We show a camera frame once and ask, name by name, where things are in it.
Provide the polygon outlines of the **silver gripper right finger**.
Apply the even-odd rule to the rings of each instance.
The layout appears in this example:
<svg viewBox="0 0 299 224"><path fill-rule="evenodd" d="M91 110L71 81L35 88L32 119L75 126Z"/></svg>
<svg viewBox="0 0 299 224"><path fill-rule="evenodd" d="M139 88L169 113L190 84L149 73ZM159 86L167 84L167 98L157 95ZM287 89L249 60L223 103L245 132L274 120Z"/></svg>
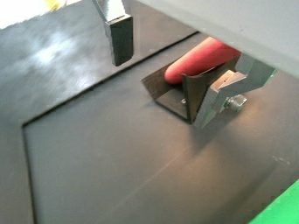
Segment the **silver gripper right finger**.
<svg viewBox="0 0 299 224"><path fill-rule="evenodd" d="M194 126L203 129L225 109L239 112L247 102L243 94L262 88L275 72L273 66L245 53L226 63L221 77L210 85Z"/></svg>

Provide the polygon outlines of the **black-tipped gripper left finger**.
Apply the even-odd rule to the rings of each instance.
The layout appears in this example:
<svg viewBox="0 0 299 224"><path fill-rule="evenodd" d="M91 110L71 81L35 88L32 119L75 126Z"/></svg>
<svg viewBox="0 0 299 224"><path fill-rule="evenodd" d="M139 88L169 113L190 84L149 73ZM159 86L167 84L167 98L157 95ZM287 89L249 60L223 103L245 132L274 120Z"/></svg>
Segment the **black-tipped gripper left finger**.
<svg viewBox="0 0 299 224"><path fill-rule="evenodd" d="M127 14L122 0L93 0L105 22L113 60L121 66L134 56L134 17Z"/></svg>

